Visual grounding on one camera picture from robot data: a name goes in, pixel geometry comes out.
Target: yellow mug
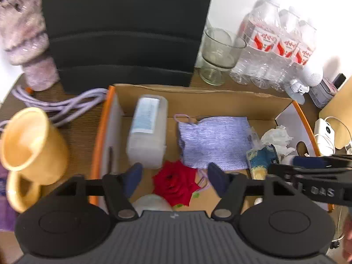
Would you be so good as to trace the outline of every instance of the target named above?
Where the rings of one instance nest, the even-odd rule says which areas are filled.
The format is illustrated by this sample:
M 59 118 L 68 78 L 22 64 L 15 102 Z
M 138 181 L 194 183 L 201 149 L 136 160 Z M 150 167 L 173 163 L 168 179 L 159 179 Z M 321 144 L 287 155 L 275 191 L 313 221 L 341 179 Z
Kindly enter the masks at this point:
M 0 138 L 0 159 L 9 170 L 6 195 L 11 207 L 24 212 L 40 197 L 42 185 L 53 184 L 65 173 L 68 147 L 46 113 L 35 107 L 17 112 Z M 31 182 L 25 195 L 20 184 Z

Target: hand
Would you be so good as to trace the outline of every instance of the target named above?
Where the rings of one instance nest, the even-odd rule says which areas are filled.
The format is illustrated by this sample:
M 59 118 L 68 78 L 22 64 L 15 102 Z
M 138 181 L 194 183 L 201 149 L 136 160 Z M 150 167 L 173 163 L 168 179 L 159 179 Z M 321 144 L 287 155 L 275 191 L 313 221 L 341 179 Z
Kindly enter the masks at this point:
M 344 251 L 342 256 L 346 261 L 352 261 L 352 219 L 351 216 L 348 215 L 344 224 Z

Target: white plastic container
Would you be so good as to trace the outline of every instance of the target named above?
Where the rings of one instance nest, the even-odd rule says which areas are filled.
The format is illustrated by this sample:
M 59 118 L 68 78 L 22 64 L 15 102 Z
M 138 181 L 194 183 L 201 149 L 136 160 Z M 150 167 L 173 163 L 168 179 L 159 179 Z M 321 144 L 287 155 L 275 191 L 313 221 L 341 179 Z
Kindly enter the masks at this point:
M 157 95 L 142 95 L 134 110 L 126 153 L 131 165 L 141 163 L 146 169 L 163 164 L 166 149 L 168 101 Z

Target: white power adapter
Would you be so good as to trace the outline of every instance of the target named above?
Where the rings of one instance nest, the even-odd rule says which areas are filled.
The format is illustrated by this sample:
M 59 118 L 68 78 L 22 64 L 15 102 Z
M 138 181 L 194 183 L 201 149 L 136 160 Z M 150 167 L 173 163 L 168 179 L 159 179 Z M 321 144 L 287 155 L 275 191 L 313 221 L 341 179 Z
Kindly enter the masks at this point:
M 322 118 L 319 118 L 315 123 L 314 137 L 323 156 L 330 156 L 335 153 L 335 131 Z

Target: purple towel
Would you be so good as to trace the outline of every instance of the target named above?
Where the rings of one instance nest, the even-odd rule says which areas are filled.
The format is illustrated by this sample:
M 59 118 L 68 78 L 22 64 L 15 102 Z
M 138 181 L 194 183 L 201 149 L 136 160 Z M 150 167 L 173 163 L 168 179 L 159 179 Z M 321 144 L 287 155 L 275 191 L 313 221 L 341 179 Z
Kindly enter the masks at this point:
M 223 171 L 248 169 L 246 152 L 252 148 L 248 129 L 247 117 L 210 117 L 198 124 L 179 122 L 181 160 L 197 169 L 206 169 L 210 162 Z
M 0 164 L 0 231 L 13 231 L 17 218 L 15 212 L 7 202 L 6 178 L 8 171 Z

